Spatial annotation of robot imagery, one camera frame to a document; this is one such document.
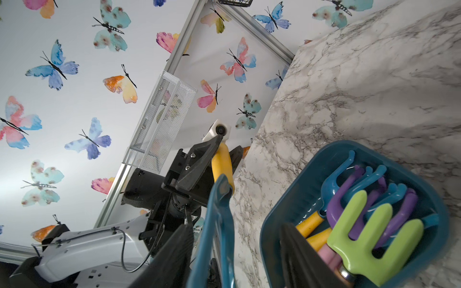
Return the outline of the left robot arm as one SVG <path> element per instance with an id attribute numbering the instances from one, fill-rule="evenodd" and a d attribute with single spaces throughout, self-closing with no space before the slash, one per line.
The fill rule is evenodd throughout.
<path id="1" fill-rule="evenodd" d="M 83 232 L 60 224 L 9 278 L 14 288 L 234 288 L 229 201 L 244 150 L 221 136 L 179 151 L 166 176 L 133 173 L 122 201 L 147 210 Z"/>

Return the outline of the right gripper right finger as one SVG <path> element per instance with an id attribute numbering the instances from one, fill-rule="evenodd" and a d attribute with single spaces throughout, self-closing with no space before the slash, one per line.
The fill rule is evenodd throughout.
<path id="1" fill-rule="evenodd" d="M 280 256 L 286 288 L 344 288 L 292 223 L 280 229 Z"/>

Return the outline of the teal rake yellow handle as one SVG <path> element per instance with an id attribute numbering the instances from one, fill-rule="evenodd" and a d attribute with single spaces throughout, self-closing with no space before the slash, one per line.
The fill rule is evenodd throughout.
<path id="1" fill-rule="evenodd" d="M 363 169 L 361 166 L 355 168 L 353 166 L 354 161 L 355 151 L 350 150 L 346 160 L 323 182 L 320 189 L 321 196 L 319 198 L 321 203 L 315 207 L 316 212 L 297 225 L 298 231 L 305 238 L 307 238 L 327 218 L 327 212 L 330 211 L 328 205 L 333 199 L 339 200 L 339 205 L 342 207 L 341 199 L 343 196 L 345 196 L 348 192 L 350 192 L 353 196 L 358 191 L 364 190 L 368 186 L 377 182 L 387 171 L 387 167 L 384 165 L 379 165 L 376 170 L 373 170 L 370 167 Z M 352 174 L 341 186 L 339 186 L 337 183 L 338 177 L 348 169 L 353 170 Z"/>

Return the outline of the green rake wooden handle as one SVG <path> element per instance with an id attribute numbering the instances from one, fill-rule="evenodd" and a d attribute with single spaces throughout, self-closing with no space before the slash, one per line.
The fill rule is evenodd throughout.
<path id="1" fill-rule="evenodd" d="M 352 274 L 368 278 L 381 287 L 405 266 L 423 237 L 419 219 L 406 222 L 381 258 L 373 255 L 374 246 L 389 224 L 393 209 L 390 204 L 378 207 L 356 240 L 349 237 L 354 223 L 367 203 L 367 193 L 357 192 L 347 204 L 328 240 L 328 246 L 342 258 L 343 266 Z"/>

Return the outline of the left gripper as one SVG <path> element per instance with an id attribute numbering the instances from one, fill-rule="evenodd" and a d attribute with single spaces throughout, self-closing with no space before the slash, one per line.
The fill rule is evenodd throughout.
<path id="1" fill-rule="evenodd" d="M 223 136 L 179 150 L 166 176 L 137 168 L 121 203 L 149 210 L 148 223 L 138 238 L 158 252 L 188 215 L 198 218 L 207 207 L 214 176 L 211 161 Z"/>

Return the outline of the purple fork pink handle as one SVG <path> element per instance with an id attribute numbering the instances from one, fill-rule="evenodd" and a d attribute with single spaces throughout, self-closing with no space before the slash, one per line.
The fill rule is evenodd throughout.
<path id="1" fill-rule="evenodd" d="M 398 213 L 390 220 L 385 231 L 381 235 L 379 241 L 374 246 L 374 249 L 383 247 L 387 241 L 398 232 L 398 230 L 405 224 L 408 218 L 414 211 L 418 201 L 418 196 L 414 189 L 409 188 L 403 199 L 403 204 Z"/>

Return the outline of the blue claw rake yellow handle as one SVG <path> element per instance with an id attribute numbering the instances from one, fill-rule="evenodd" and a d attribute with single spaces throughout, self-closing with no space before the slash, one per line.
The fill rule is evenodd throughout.
<path id="1" fill-rule="evenodd" d="M 354 223 L 353 228 L 349 234 L 349 237 L 353 240 L 356 240 L 358 236 L 360 236 L 362 230 L 364 229 L 366 221 L 371 218 L 371 216 L 373 215 L 373 213 L 377 210 L 379 206 L 383 204 L 392 205 L 399 201 L 402 201 L 403 203 L 407 189 L 408 188 L 403 184 L 399 184 L 399 185 L 391 184 L 388 188 L 385 188 L 383 184 L 379 184 L 377 189 L 373 190 L 367 195 L 367 203 L 365 205 L 365 208 L 364 210 L 362 210 L 358 220 Z M 340 216 L 342 215 L 342 212 L 344 211 L 343 206 L 340 207 L 339 205 L 339 200 L 334 200 L 334 199 L 330 202 L 330 204 L 328 205 L 328 208 L 330 211 L 327 212 L 326 220 L 328 220 L 328 222 L 330 223 L 330 227 L 325 229 L 322 232 L 319 232 L 316 235 L 312 236 L 310 234 L 307 237 L 309 244 L 317 251 L 320 250 L 320 248 L 324 244 L 326 244 L 328 236 L 330 236 L 332 229 L 334 228 Z M 387 241 L 387 243 L 381 248 L 390 246 L 390 244 L 393 242 L 393 240 L 397 236 L 398 232 L 395 233 Z"/>
<path id="2" fill-rule="evenodd" d="M 214 185 L 208 200 L 202 237 L 194 268 L 188 278 L 188 288 L 206 287 L 212 244 L 218 238 L 220 246 L 220 268 L 223 288 L 234 288 L 234 219 L 229 206 L 235 190 L 232 161 L 228 146 L 222 142 L 211 161 Z"/>

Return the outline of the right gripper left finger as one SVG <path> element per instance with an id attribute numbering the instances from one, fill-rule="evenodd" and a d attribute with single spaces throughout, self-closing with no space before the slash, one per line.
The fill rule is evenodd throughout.
<path id="1" fill-rule="evenodd" d="M 184 288 L 190 274 L 193 226 L 181 225 L 131 288 Z"/>

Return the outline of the teal plastic storage box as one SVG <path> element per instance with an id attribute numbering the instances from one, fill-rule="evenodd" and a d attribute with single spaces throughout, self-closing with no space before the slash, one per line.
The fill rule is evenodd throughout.
<path id="1" fill-rule="evenodd" d="M 283 288 L 285 286 L 280 256 L 280 237 L 277 229 L 283 223 L 297 224 L 305 216 L 312 215 L 320 208 L 322 183 L 347 159 L 350 150 L 355 151 L 356 164 L 373 168 L 382 164 L 387 167 L 386 177 L 416 190 L 419 201 L 412 217 L 423 218 L 432 213 L 439 215 L 439 224 L 425 230 L 406 266 L 386 282 L 385 287 L 403 286 L 448 251 L 449 211 L 435 189 L 423 178 L 382 154 L 354 141 L 340 140 L 325 145 L 314 155 L 263 222 L 260 251 L 270 287 Z"/>

